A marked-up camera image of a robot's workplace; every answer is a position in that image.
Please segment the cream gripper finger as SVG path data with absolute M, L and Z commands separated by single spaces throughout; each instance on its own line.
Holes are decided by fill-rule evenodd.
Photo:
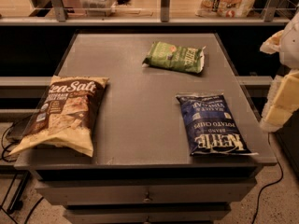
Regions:
M 270 36 L 260 46 L 260 51 L 266 54 L 274 54 L 280 51 L 280 40 L 283 34 L 283 30 L 280 30 Z
M 260 127 L 265 132 L 276 132 L 298 109 L 299 71 L 291 70 L 284 77 L 276 75 L 267 94 Z

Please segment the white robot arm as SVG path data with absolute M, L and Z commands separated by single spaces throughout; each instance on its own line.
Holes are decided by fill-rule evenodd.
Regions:
M 280 63 L 290 68 L 287 75 L 275 76 L 263 107 L 260 126 L 264 131 L 273 133 L 299 109 L 299 13 L 283 30 L 264 41 L 260 51 L 267 54 L 278 52 Z

